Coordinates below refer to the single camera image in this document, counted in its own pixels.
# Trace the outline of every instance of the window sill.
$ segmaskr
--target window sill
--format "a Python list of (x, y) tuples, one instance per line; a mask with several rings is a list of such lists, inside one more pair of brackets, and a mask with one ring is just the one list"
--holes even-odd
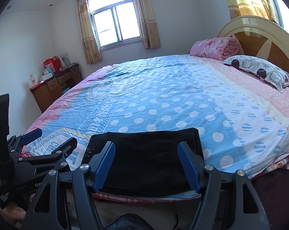
[(112, 48), (115, 48), (115, 47), (121, 47), (121, 46), (128, 45), (128, 44), (131, 44), (131, 43), (140, 42), (140, 41), (142, 41), (141, 37), (128, 39), (128, 40), (125, 40), (124, 42), (114, 43), (112, 45), (102, 47), (102, 48), (100, 48), (100, 52), (103, 52), (105, 50), (109, 50), (109, 49), (112, 49)]

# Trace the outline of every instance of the wooden desk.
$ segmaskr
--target wooden desk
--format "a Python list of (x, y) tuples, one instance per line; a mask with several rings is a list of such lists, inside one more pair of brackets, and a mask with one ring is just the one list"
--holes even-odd
[(80, 69), (76, 64), (30, 88), (30, 91), (33, 93), (40, 110), (45, 112), (55, 100), (63, 95), (64, 88), (72, 88), (82, 80)]

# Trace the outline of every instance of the patterned pillow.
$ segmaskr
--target patterned pillow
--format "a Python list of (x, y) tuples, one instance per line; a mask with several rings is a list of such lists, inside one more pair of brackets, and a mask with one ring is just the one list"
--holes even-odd
[(277, 88), (280, 93), (283, 93), (283, 88), (289, 86), (289, 73), (267, 60), (246, 55), (235, 55), (225, 59), (222, 63), (260, 77), (262, 81)]

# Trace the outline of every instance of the white wall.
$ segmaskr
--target white wall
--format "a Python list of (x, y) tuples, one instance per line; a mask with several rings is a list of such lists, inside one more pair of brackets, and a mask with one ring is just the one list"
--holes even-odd
[(10, 94), (10, 135), (20, 135), (41, 115), (29, 91), (28, 75), (42, 75), (55, 55), (49, 14), (23, 11), (0, 17), (0, 95)]
[(196, 0), (151, 0), (161, 41), (161, 48), (145, 49), (137, 42), (102, 51), (103, 61), (87, 65), (81, 44), (76, 0), (64, 0), (52, 7), (51, 22), (57, 52), (78, 62), (87, 77), (99, 68), (114, 63), (155, 56), (186, 54), (204, 37)]
[(230, 21), (226, 0), (197, 0), (197, 6), (204, 29), (204, 38), (216, 37)]

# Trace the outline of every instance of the pink blanket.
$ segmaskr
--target pink blanket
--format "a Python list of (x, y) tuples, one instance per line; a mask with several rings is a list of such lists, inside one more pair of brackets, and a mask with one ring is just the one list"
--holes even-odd
[(237, 55), (238, 52), (239, 46), (236, 38), (220, 37), (196, 42), (190, 50), (190, 55), (225, 60), (228, 57)]

